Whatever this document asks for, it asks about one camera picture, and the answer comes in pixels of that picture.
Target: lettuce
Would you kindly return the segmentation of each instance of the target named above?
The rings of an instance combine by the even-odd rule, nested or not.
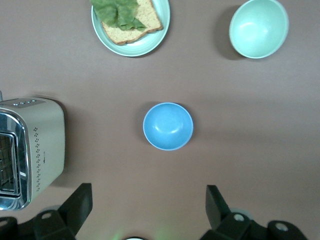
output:
[[[113,28],[144,31],[146,26],[136,19],[137,0],[90,0],[97,17]]]

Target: toaster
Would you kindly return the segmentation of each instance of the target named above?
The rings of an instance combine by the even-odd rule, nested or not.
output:
[[[41,97],[0,101],[0,210],[20,210],[65,163],[64,112]]]

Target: turquoise plate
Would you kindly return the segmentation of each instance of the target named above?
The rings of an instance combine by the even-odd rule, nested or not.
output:
[[[162,30],[148,33],[134,43],[128,43],[120,46],[113,43],[105,34],[101,21],[97,17],[94,8],[92,7],[91,18],[96,35],[108,49],[122,56],[137,57],[151,52],[165,38],[170,24],[169,0],[152,0],[152,3],[163,25]]]

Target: bread slice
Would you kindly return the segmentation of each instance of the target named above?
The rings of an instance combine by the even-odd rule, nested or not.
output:
[[[137,29],[121,30],[118,27],[110,27],[104,22],[101,22],[105,33],[115,44],[124,45],[133,43],[147,33],[163,29],[152,0],[137,0],[137,3],[138,7],[135,18],[145,25],[146,28],[144,31],[139,31]]]

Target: bowl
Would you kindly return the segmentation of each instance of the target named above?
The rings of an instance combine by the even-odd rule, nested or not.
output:
[[[285,8],[276,0],[249,0],[234,13],[229,37],[241,55],[260,59],[277,51],[289,30]]]
[[[151,145],[164,151],[182,148],[194,130],[188,111],[173,102],[153,106],[143,120],[143,133]]]

